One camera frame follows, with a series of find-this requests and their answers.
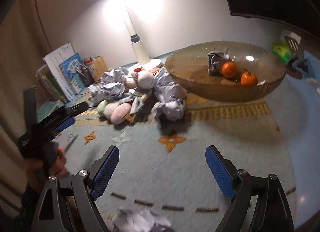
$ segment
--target cable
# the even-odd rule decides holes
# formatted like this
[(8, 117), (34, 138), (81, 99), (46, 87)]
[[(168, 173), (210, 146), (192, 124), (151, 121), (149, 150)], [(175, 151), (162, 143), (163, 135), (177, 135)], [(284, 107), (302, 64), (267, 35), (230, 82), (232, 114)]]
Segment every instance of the cable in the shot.
[(39, 9), (38, 9), (37, 0), (34, 0), (34, 1), (35, 1), (36, 12), (37, 12), (37, 16), (38, 16), (38, 20), (39, 20), (39, 23), (40, 23), (42, 32), (43, 32), (43, 34), (44, 34), (45, 39), (47, 40), (47, 43), (48, 43), (48, 45), (49, 45), (49, 47), (50, 47), (50, 50), (53, 51), (53, 49), (52, 49), (52, 47), (51, 47), (51, 45), (50, 45), (50, 42), (49, 42), (49, 40), (48, 40), (48, 37), (47, 37), (47, 35), (46, 35), (45, 31), (44, 31), (44, 27), (43, 27), (43, 24), (42, 24), (42, 21), (41, 21), (41, 18), (40, 18), (40, 14), (39, 14)]

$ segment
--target rug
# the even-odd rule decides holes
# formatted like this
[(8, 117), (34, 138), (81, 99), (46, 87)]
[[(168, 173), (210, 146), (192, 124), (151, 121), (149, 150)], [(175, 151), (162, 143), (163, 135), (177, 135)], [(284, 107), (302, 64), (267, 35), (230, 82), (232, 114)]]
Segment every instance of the rug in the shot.
[[(75, 104), (88, 101), (90, 94), (82, 95)], [(144, 107), (141, 113), (135, 118), (134, 123), (154, 124), (156, 121), (151, 117), (150, 112), (157, 99), (152, 96), (151, 100)], [(186, 98), (185, 115), (182, 121), (196, 120), (217, 120), (252, 115), (268, 115), (269, 108), (263, 99), (246, 103), (226, 103), (212, 101), (199, 97), (193, 93), (188, 93)], [(93, 108), (76, 117), (76, 126), (106, 126), (112, 125), (110, 121), (101, 118)]]
[[(186, 117), (176, 123), (163, 120), (132, 126), (79, 126), (77, 119), (75, 125), (57, 137), (56, 141), (65, 146), (70, 134), (78, 135), (66, 153), (67, 168), (72, 174), (89, 168), (110, 145), (118, 146), (117, 168), (104, 195), (95, 202), (109, 229), (112, 229), (110, 217), (118, 208), (140, 211), (147, 204), (166, 216), (178, 232), (214, 231), (230, 202), (221, 194), (206, 164), (205, 149), (209, 145), (215, 145), (236, 168), (260, 177), (275, 173), (285, 191), (294, 191), (286, 143), (264, 101), (201, 108), (205, 101), (194, 97), (187, 105), (193, 103), (197, 103), (198, 108), (188, 108)], [(93, 131), (96, 138), (85, 145), (84, 136)], [(287, 198), (294, 215), (296, 193)], [(250, 225), (255, 201), (256, 197), (252, 197), (243, 229)], [(163, 209), (164, 205), (176, 209)]]

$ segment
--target book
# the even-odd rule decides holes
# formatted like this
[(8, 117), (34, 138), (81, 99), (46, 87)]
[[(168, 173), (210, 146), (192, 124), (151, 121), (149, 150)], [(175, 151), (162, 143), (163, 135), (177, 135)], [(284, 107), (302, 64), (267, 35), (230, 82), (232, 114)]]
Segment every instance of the book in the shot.
[(55, 81), (58, 83), (65, 97), (69, 101), (71, 101), (75, 97), (75, 94), (73, 88), (67, 82), (63, 73), (60, 71), (59, 65), (74, 54), (75, 52), (71, 44), (68, 43), (59, 47), (43, 58)]
[(59, 85), (56, 83), (54, 77), (49, 71), (47, 65), (43, 65), (37, 70), (36, 78), (49, 93), (49, 96), (52, 100), (61, 100), (63, 103), (68, 102)]
[(77, 69), (81, 71), (81, 64), (82, 60), (79, 53), (77, 53), (66, 59), (59, 66), (60, 71), (65, 76), (65, 79), (73, 87), (75, 94), (79, 94), (85, 88), (84, 83), (80, 79), (79, 73), (76, 71)]

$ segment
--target plush toy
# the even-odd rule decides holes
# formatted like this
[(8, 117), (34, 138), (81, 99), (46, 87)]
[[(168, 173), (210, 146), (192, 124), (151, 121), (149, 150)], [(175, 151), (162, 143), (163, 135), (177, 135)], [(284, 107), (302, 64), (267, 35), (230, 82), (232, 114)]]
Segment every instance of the plush toy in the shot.
[(109, 101), (104, 100), (97, 106), (97, 111), (100, 116), (103, 116), (103, 112), (104, 112), (104, 109), (106, 108), (107, 104), (109, 104)]
[(104, 112), (103, 112), (104, 117), (106, 119), (110, 120), (113, 111), (116, 110), (118, 105), (119, 105), (118, 101), (114, 101), (114, 102), (111, 102), (111, 103), (107, 104), (105, 109), (104, 109)]
[(126, 78), (125, 86), (127, 88), (139, 87), (142, 90), (150, 90), (153, 88), (155, 78), (149, 72), (137, 68), (131, 73), (131, 77)]
[(131, 110), (131, 104), (123, 103), (119, 105), (112, 113), (111, 123), (118, 125), (124, 122), (126, 119), (124, 118), (127, 114), (129, 114)]

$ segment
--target pink plush toy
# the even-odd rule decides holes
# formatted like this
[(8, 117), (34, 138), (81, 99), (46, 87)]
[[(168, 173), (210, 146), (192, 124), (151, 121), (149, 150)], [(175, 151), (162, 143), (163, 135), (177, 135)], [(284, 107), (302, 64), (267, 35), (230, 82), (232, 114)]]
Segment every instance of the pink plush toy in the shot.
[(121, 124), (125, 121), (124, 116), (126, 114), (129, 114), (131, 110), (131, 104), (129, 103), (123, 103), (119, 105), (112, 113), (111, 115), (111, 123), (117, 125)]

